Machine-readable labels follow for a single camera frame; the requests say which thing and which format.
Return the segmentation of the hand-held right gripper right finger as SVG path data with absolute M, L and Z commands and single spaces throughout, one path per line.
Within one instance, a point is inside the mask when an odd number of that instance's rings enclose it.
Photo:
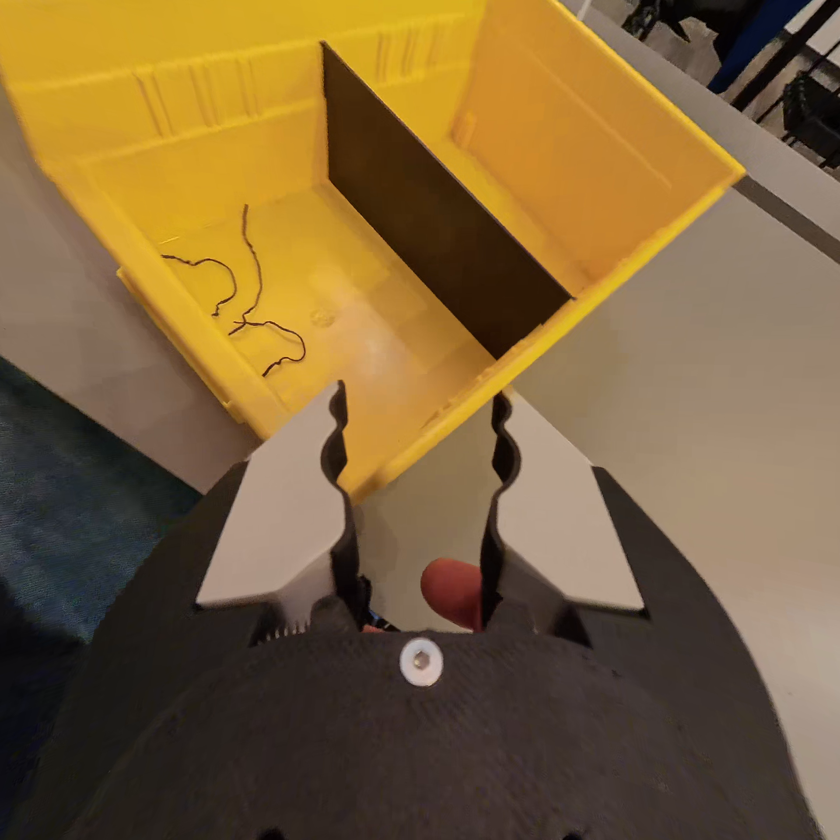
M 582 612 L 645 619 L 645 604 L 592 462 L 514 391 L 496 394 L 500 481 L 480 545 L 480 619 L 525 614 L 538 634 L 586 634 Z

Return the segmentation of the black power strip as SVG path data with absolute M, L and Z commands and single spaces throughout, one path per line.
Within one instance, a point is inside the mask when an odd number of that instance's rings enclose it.
M 802 144 L 821 159 L 820 168 L 839 166 L 839 95 L 811 75 L 800 72 L 782 99 L 784 135 L 788 145 Z

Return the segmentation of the blue office chair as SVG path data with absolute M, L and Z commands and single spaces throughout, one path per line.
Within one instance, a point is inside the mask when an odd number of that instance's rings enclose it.
M 740 2 L 736 12 L 721 13 L 712 42 L 720 67 L 707 84 L 717 95 L 725 92 L 756 55 L 797 15 L 808 1 Z

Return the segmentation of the yellow plastic bin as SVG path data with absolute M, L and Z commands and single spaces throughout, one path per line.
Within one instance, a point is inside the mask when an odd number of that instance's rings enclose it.
M 329 181 L 326 41 L 574 297 L 494 359 Z M 29 149 L 228 414 L 266 440 L 327 385 L 361 500 L 487 404 L 744 167 L 561 2 L 2 2 Z M 298 344 L 228 332 L 255 318 Z M 215 258 L 190 268 L 161 255 Z

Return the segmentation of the black loose thread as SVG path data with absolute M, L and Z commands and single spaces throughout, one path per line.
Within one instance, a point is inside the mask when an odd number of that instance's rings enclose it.
M 219 301 L 217 301 L 214 304 L 214 310 L 211 312 L 211 318 L 218 319 L 221 315 L 221 311 L 222 311 L 223 307 L 225 307 L 229 302 L 231 302 L 232 300 L 234 300 L 236 298 L 236 296 L 238 294 L 238 282 L 237 282 L 237 279 L 236 279 L 236 275 L 233 272 L 233 270 L 230 268 L 230 266 L 228 266 L 223 261 L 221 261 L 219 259 L 207 258 L 207 257 L 202 258 L 202 259 L 192 260 L 192 259 L 186 259 L 186 258 L 180 257 L 178 255 L 161 255 L 161 257 L 165 260 L 169 260 L 169 261 L 174 262 L 176 264 L 179 264 L 181 266 L 187 266 L 187 267 L 190 267 L 190 268 L 199 268 L 199 267 L 202 267 L 202 266 L 216 266 L 216 267 L 219 267 L 219 268 L 223 269 L 227 273 L 228 278 L 230 279 L 231 291 L 226 297 L 220 299 Z
M 277 356 L 273 361 L 269 362 L 266 368 L 262 371 L 261 377 L 267 378 L 271 372 L 281 368 L 285 364 L 300 364 L 306 360 L 308 355 L 308 346 L 305 339 L 299 331 L 289 328 L 286 325 L 279 323 L 277 320 L 270 318 L 256 319 L 259 305 L 262 302 L 264 292 L 266 290 L 266 279 L 264 268 L 260 257 L 257 253 L 255 244 L 252 241 L 250 232 L 250 206 L 248 203 L 244 204 L 241 213 L 240 221 L 240 235 L 253 262 L 256 278 L 256 291 L 253 301 L 245 310 L 241 312 L 238 319 L 234 321 L 234 326 L 229 330 L 228 336 L 232 337 L 237 333 L 246 331 L 248 329 L 273 330 L 284 339 L 293 340 L 298 344 L 298 351 L 292 354 L 290 351 L 283 351 L 281 355 Z

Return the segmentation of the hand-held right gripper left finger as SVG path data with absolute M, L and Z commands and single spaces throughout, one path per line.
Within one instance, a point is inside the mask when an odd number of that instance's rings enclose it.
M 327 385 L 248 457 L 198 607 L 269 605 L 282 629 L 301 631 L 313 625 L 315 605 L 335 597 L 364 627 L 370 600 L 353 506 L 339 483 L 346 396 L 343 381 Z

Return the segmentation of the person's jeans leg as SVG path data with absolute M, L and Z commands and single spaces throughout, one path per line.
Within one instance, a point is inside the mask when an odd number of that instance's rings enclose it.
M 1 827 L 86 644 L 201 494 L 1 360 Z

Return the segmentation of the black bin divider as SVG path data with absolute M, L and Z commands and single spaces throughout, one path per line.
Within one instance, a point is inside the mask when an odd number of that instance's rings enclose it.
M 320 46 L 329 181 L 500 359 L 574 297 L 326 41 Z

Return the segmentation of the person's right hand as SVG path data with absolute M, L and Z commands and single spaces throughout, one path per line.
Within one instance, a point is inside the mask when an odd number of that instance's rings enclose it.
M 438 616 L 467 631 L 482 631 L 480 567 L 458 560 L 436 559 L 422 573 L 421 593 Z

